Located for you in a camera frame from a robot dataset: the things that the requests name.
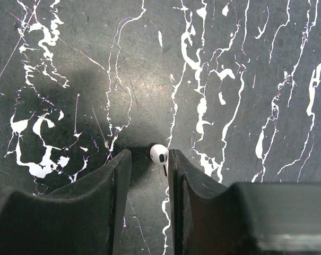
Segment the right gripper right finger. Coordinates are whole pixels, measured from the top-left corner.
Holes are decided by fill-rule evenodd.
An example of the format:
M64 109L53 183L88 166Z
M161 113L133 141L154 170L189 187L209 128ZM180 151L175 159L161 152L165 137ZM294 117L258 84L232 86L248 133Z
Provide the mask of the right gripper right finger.
M175 254L321 254L321 183L224 186L169 151Z

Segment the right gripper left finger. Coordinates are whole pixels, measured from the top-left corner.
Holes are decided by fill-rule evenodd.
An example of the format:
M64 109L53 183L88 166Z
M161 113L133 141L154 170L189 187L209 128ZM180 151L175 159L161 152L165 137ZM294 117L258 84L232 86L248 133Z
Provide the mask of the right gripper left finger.
M125 149L48 195L0 188L0 254L118 254L131 168Z

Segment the white earbud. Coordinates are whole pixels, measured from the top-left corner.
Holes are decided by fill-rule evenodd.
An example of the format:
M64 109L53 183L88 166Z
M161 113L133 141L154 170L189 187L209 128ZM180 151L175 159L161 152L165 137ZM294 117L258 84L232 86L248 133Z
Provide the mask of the white earbud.
M150 149L152 161L163 167L165 177L168 177L169 150L162 144L154 144Z

